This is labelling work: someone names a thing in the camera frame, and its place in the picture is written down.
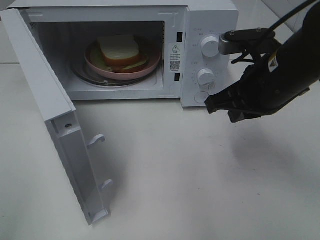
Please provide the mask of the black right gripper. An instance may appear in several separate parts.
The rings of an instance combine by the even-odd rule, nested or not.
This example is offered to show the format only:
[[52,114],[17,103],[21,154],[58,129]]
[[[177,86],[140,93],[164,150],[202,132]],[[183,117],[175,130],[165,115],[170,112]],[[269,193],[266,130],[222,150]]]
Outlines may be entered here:
[[240,84],[234,83],[205,100],[209,114],[227,110],[232,123],[261,118],[263,112],[277,112],[310,90],[313,84],[313,44],[309,37],[291,37],[263,63],[243,86],[247,104],[257,110],[244,110]]

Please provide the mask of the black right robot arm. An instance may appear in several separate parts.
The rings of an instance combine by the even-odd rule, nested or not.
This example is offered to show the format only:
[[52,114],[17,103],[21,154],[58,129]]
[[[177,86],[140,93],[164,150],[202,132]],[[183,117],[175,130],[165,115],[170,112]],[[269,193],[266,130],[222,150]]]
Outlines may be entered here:
[[[278,42],[275,30],[304,9],[302,27]],[[207,111],[227,111],[232,123],[273,115],[320,79],[320,3],[307,0],[269,28],[228,31],[218,50],[248,66],[239,81],[205,100]]]

